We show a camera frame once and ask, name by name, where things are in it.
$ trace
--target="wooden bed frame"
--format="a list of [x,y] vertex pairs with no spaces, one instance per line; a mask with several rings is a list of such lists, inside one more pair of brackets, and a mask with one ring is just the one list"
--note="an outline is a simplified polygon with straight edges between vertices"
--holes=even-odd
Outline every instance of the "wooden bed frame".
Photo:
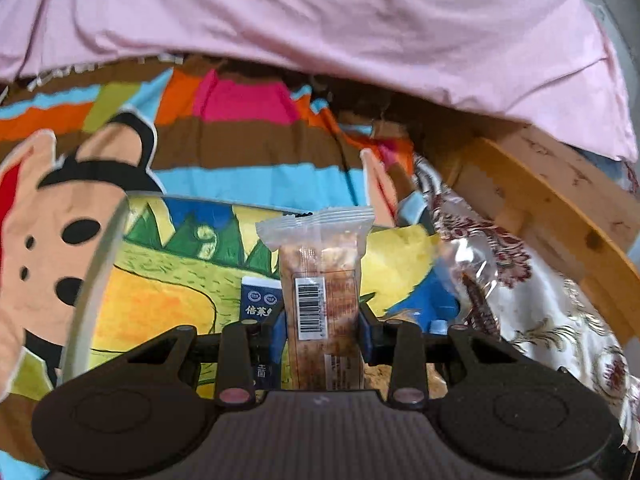
[[425,103],[419,139],[444,181],[575,280],[625,345],[640,335],[640,275],[626,252],[640,203],[532,126]]

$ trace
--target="brown stripe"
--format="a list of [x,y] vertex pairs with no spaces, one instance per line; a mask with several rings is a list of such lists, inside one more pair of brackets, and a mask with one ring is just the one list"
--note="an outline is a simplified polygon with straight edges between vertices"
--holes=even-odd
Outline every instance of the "brown stripe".
[[300,72],[239,59],[226,60],[218,71],[222,79],[247,85],[282,81],[289,88],[297,90],[309,81],[308,75]]
[[362,168],[356,147],[303,121],[281,126],[265,121],[207,123],[195,117],[158,128],[152,168],[238,168],[301,162],[316,168],[343,168],[345,163],[349,169]]
[[[204,76],[209,70],[218,67],[223,61],[205,59],[202,56],[189,56],[182,65],[162,62],[157,57],[149,57],[144,63],[137,59],[123,59],[109,63],[92,72],[70,73],[64,77],[53,78],[37,91],[43,94],[54,94],[71,88],[85,88],[90,85],[104,85],[111,82],[141,83],[151,81],[169,68],[176,68],[193,76]],[[9,105],[18,101],[33,99],[34,92],[29,92],[22,83],[10,86],[9,95],[2,103]]]
[[371,119],[356,115],[349,110],[340,110],[336,116],[336,120],[340,124],[356,124],[358,126],[371,126]]
[[404,124],[392,123],[391,121],[373,121],[372,137],[379,139],[407,139],[407,133]]
[[[78,147],[89,134],[84,132],[71,132],[57,138],[56,142],[56,157],[62,155],[63,153],[69,153],[72,149]],[[4,158],[9,155],[12,149],[14,149],[18,144],[20,144],[24,139],[21,140],[3,140],[0,142],[0,161],[4,160]]]
[[0,449],[17,460],[46,468],[44,457],[31,436],[36,401],[9,394],[0,402]]

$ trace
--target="barcode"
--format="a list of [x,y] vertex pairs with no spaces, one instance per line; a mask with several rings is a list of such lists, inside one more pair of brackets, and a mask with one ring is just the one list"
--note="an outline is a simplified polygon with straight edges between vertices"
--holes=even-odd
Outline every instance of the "barcode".
[[298,339],[309,341],[326,338],[326,305],[324,278],[296,278]]

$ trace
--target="orange stripe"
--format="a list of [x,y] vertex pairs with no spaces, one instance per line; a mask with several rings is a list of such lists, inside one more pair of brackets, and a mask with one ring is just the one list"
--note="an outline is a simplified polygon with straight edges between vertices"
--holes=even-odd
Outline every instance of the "orange stripe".
[[174,68],[174,74],[162,94],[156,124],[171,124],[180,117],[193,115],[193,98],[202,79]]
[[306,121],[309,126],[318,126],[324,131],[334,135],[342,136],[351,146],[363,150],[369,148],[376,158],[382,161],[378,146],[384,143],[389,149],[394,150],[398,156],[398,162],[407,174],[414,174],[414,144],[409,139],[385,139],[376,140],[366,135],[357,133],[345,133],[340,129],[335,121],[334,115],[329,108],[322,108],[319,114],[315,114],[311,109],[311,96],[303,94],[296,101],[296,108],[300,114],[300,118]]
[[78,131],[93,106],[93,103],[84,103],[59,105],[46,110],[28,108],[18,117],[0,120],[0,140],[26,139],[42,128],[53,130],[57,136]]

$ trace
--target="cartoon mouse face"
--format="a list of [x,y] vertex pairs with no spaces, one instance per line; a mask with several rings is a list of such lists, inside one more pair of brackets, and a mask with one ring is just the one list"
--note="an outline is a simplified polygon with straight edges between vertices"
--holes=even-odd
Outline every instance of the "cartoon mouse face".
[[[5,341],[0,343],[0,399],[23,343],[46,362],[55,384],[74,305],[106,225],[126,192],[161,190],[148,169],[155,143],[153,126],[127,111],[57,164],[50,130],[34,133],[5,159],[0,168],[0,216],[3,205],[6,211],[0,224],[0,341]],[[2,204],[11,195],[11,203]],[[3,369],[7,362],[12,370]]]

